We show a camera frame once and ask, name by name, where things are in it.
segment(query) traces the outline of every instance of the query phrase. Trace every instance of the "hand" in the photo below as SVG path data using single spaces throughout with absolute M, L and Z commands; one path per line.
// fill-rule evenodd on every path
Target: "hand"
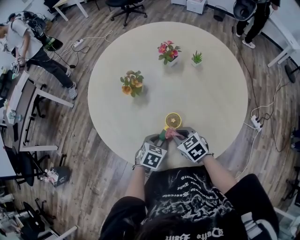
M 272 8 L 273 8 L 275 11 L 278 10 L 278 6 L 277 6 L 277 5 L 275 5 L 274 3 L 271 3 L 271 5 L 272 5 Z

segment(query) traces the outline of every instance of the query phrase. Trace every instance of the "white t-shirt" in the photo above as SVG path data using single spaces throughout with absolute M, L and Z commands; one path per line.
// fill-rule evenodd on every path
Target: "white t-shirt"
M 21 55 L 23 53 L 24 34 L 26 30 L 30 34 L 30 42 L 25 56 L 25 60 L 28 61 L 30 58 L 36 55 L 43 46 L 42 43 L 34 37 L 30 28 L 26 26 L 21 20 L 14 20 L 9 24 L 6 39 L 10 45 L 13 45 L 18 49 L 18 52 Z

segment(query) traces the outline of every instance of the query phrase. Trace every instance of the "pink object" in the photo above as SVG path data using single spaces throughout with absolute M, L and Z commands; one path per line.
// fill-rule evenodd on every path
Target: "pink object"
M 166 47 L 167 47 L 166 44 L 161 44 L 159 49 L 158 49 L 158 52 L 159 53 L 165 53 Z
M 181 134 L 179 134 L 178 132 L 176 132 L 176 129 L 173 128 L 173 127 L 169 127 L 165 133 L 165 138 L 166 139 L 170 139 L 170 138 L 173 138 L 174 136 L 181 136 L 181 137 L 184 137 L 182 136 Z

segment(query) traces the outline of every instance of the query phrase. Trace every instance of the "black shirt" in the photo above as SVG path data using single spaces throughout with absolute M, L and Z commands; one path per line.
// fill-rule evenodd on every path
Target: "black shirt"
M 154 172 L 145 185 L 145 194 L 146 202 L 124 197 L 113 206 L 100 240 L 133 240 L 140 224 L 154 223 L 163 216 L 176 221 L 163 230 L 156 226 L 149 239 L 247 240 L 240 217 L 248 212 L 254 220 L 268 220 L 278 232 L 274 209 L 254 174 L 223 195 L 212 185 L 204 167 Z

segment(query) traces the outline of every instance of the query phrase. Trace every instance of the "person's leg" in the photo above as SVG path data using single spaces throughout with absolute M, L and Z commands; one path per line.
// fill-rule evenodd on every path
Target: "person's leg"
M 64 87 L 69 89 L 73 86 L 73 82 L 66 75 L 67 68 L 50 59 L 43 49 L 40 49 L 32 58 L 32 62 L 38 62 L 37 64 L 39 64 L 47 72 L 53 74 Z
M 239 21 L 236 25 L 236 34 L 241 36 L 244 33 L 244 28 L 247 25 L 247 21 Z
M 252 42 L 252 39 L 263 29 L 270 15 L 270 7 L 268 4 L 257 4 L 257 10 L 254 14 L 254 23 L 247 36 L 245 42 L 247 44 Z

